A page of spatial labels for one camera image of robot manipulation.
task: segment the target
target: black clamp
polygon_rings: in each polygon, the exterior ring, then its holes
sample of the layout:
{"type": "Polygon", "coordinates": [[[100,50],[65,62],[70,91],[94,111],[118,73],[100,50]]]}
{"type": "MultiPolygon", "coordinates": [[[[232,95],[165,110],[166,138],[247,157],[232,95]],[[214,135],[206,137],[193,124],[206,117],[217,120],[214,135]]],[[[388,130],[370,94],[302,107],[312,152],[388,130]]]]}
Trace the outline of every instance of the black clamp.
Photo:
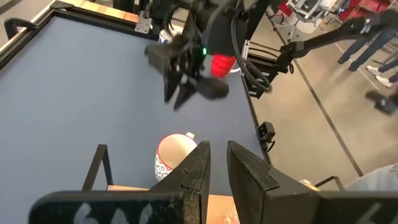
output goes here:
{"type": "Polygon", "coordinates": [[[275,144],[275,140],[273,139],[275,136],[274,125],[267,121],[263,122],[257,129],[257,135],[262,149],[269,152],[275,144]]]}
{"type": "Polygon", "coordinates": [[[55,1],[50,6],[51,9],[70,9],[73,7],[75,7],[75,6],[70,3],[63,2],[63,1],[55,1]]]}
{"type": "MultiPolygon", "coordinates": [[[[254,72],[255,72],[255,71],[253,71],[253,68],[251,68],[251,67],[247,67],[247,69],[248,69],[251,73],[254,73],[254,72]]],[[[278,75],[278,72],[270,72],[270,73],[266,73],[266,72],[262,72],[262,71],[260,71],[260,72],[261,72],[261,75],[262,75],[262,76],[265,76],[265,78],[268,79],[268,82],[269,82],[269,83],[271,83],[271,82],[274,80],[274,78],[278,75]]],[[[257,78],[256,80],[257,80],[257,82],[259,82],[262,86],[267,86],[267,84],[264,82],[263,79],[257,78]]],[[[245,75],[244,75],[244,81],[246,82],[246,86],[247,86],[247,88],[248,88],[249,95],[250,95],[251,97],[255,97],[255,98],[259,99],[259,98],[262,96],[262,94],[264,93],[264,90],[261,89],[261,88],[259,88],[259,87],[256,86],[256,85],[251,85],[251,84],[250,84],[250,80],[249,80],[249,79],[247,78],[247,76],[245,76],[245,75]]]]}
{"type": "Polygon", "coordinates": [[[7,38],[11,40],[15,35],[18,34],[18,27],[26,27],[28,30],[36,30],[38,25],[18,18],[8,18],[4,21],[4,28],[6,30],[7,38]]]}

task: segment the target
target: white mug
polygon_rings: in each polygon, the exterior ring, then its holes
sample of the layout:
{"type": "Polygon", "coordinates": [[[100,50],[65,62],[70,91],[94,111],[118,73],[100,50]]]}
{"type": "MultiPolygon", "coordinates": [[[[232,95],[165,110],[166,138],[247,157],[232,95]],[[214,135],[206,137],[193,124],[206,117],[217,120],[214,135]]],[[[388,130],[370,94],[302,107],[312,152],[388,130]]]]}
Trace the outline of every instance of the white mug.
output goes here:
{"type": "Polygon", "coordinates": [[[161,181],[173,171],[197,147],[192,133],[169,134],[156,149],[155,175],[161,181]]]}

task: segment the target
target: person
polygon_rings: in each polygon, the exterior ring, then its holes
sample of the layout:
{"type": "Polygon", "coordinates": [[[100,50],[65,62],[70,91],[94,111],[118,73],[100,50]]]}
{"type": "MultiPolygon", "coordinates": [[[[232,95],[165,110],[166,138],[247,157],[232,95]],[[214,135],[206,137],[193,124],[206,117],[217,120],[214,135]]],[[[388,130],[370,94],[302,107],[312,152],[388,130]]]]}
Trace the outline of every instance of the person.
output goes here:
{"type": "Polygon", "coordinates": [[[392,85],[396,82],[398,82],[398,72],[391,76],[390,78],[383,78],[381,77],[381,73],[386,72],[392,68],[395,68],[396,66],[398,66],[398,59],[395,59],[393,61],[391,61],[390,63],[387,63],[381,67],[372,67],[372,66],[367,66],[366,69],[371,72],[373,75],[376,76],[376,79],[383,84],[384,86],[390,88],[392,87],[392,85]]]}
{"type": "MultiPolygon", "coordinates": [[[[365,63],[376,51],[381,49],[386,43],[398,35],[397,29],[386,28],[380,32],[380,34],[374,39],[369,47],[349,66],[349,70],[355,72],[360,65],[365,63]]],[[[347,51],[338,59],[338,63],[343,64],[349,60],[349,58],[359,51],[367,42],[373,37],[364,37],[355,41],[347,51]]]]}
{"type": "Polygon", "coordinates": [[[360,191],[397,191],[398,164],[378,168],[354,180],[346,190],[360,191]]]}

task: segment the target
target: table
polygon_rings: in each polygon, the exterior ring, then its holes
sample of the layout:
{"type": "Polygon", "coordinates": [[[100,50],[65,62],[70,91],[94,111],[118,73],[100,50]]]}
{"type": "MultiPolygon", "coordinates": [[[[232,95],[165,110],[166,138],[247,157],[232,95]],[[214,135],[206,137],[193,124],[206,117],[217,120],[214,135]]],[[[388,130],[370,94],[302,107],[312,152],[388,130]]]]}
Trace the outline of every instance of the table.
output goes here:
{"type": "MultiPolygon", "coordinates": [[[[115,184],[150,188],[156,183],[159,140],[170,133],[194,133],[197,142],[210,140],[210,193],[218,195],[231,195],[228,140],[262,157],[257,121],[239,74],[226,78],[226,99],[209,102],[195,95],[175,113],[163,102],[162,77],[143,56],[153,40],[134,33],[133,23],[76,7],[46,9],[36,19],[39,30],[24,30],[0,52],[4,223],[25,222],[21,214],[45,194],[80,190],[98,144],[108,145],[115,184]]],[[[101,181],[95,185],[105,187],[101,181]]]]}

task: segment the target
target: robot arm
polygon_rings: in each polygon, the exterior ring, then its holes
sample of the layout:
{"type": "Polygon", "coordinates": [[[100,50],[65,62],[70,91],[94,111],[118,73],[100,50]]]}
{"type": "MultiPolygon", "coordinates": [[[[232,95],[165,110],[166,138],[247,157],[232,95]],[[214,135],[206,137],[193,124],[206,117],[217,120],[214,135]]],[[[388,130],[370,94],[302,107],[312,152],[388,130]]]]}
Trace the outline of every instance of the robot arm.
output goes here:
{"type": "MultiPolygon", "coordinates": [[[[145,54],[149,64],[164,76],[164,100],[168,102],[177,87],[180,87],[175,110],[196,92],[209,100],[224,98],[228,95],[229,88],[226,83],[201,75],[206,54],[235,55],[243,73],[249,78],[250,84],[264,91],[272,90],[268,79],[261,75],[261,72],[250,61],[244,61],[241,56],[246,29],[250,22],[248,9],[253,5],[255,1],[250,0],[227,0],[220,4],[209,0],[194,1],[182,34],[174,37],[171,44],[147,46],[145,54]],[[257,81],[258,78],[264,80],[264,85],[257,81]]],[[[279,57],[276,60],[270,60],[270,69],[286,72],[294,58],[304,57],[313,49],[339,40],[374,35],[387,27],[398,28],[397,18],[397,11],[386,10],[370,18],[360,17],[349,20],[340,28],[318,37],[282,46],[279,57]]],[[[166,25],[164,28],[167,29],[169,22],[164,21],[164,24],[166,25]]]]}
{"type": "Polygon", "coordinates": [[[335,43],[340,40],[358,39],[368,35],[373,36],[385,28],[398,29],[398,12],[389,9],[372,17],[350,19],[339,28],[302,42],[292,42],[280,48],[280,56],[275,63],[287,67],[294,58],[306,56],[309,51],[335,43]]]}

